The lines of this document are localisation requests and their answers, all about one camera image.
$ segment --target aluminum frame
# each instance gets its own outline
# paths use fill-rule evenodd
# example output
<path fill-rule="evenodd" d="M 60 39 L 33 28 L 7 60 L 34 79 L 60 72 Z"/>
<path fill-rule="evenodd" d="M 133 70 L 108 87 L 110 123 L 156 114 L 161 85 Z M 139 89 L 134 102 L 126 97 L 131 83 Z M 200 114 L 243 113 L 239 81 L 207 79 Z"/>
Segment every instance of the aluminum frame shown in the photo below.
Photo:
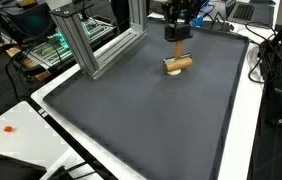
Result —
<path fill-rule="evenodd" d="M 81 24 L 81 11 L 70 16 L 59 15 L 60 12 L 69 14 L 68 7 L 57 8 L 50 14 L 81 70 L 94 80 L 99 79 L 146 36 L 146 2 L 145 0 L 129 0 L 130 28 L 93 53 L 88 41 L 89 37 Z"/>

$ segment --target desk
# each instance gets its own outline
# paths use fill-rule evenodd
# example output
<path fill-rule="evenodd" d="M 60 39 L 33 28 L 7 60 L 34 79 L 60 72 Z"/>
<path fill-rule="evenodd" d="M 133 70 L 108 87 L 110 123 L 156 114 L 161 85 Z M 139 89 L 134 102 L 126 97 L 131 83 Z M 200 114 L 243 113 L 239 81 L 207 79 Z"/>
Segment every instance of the desk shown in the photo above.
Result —
<path fill-rule="evenodd" d="M 3 131 L 8 125 L 14 128 L 11 133 Z M 42 180 L 62 165 L 67 169 L 84 161 L 26 102 L 0 116 L 0 154 L 45 167 L 47 173 Z M 70 175 L 78 177 L 89 172 L 93 169 L 85 165 Z M 86 179 L 101 178 L 93 174 Z"/>
<path fill-rule="evenodd" d="M 278 13 L 280 1 L 275 6 L 275 18 Z M 234 24 L 235 31 L 239 34 L 260 42 L 252 33 L 244 30 L 244 26 Z M 253 27 L 257 33 L 270 36 L 271 30 Z M 256 63 L 258 49 L 250 44 L 245 62 L 242 68 L 242 75 L 237 89 L 236 99 L 230 120 L 228 135 L 224 148 L 219 180 L 244 180 L 247 177 L 249 162 L 252 152 L 253 140 L 262 98 L 262 85 L 255 84 L 248 79 L 248 72 Z M 137 172 L 129 168 L 122 161 L 110 154 L 107 150 L 96 143 L 92 138 L 84 134 L 78 128 L 60 116 L 55 110 L 50 108 L 45 102 L 45 97 L 62 82 L 80 70 L 78 65 L 73 66 L 59 77 L 45 85 L 31 95 L 31 98 L 38 103 L 50 116 L 52 116 L 62 127 L 71 133 L 92 155 L 95 156 L 106 168 L 108 168 L 118 179 L 145 179 Z"/>

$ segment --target gray foam mat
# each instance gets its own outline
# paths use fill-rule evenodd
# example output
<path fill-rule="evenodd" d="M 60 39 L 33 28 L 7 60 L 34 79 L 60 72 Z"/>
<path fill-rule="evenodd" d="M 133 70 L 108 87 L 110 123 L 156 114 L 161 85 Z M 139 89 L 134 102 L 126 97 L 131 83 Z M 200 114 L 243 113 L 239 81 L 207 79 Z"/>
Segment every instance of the gray foam mat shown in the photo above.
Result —
<path fill-rule="evenodd" d="M 215 179 L 248 39 L 192 32 L 184 52 L 194 65 L 178 76 L 163 72 L 174 44 L 150 21 L 148 36 L 101 79 L 77 73 L 44 100 L 149 179 Z"/>

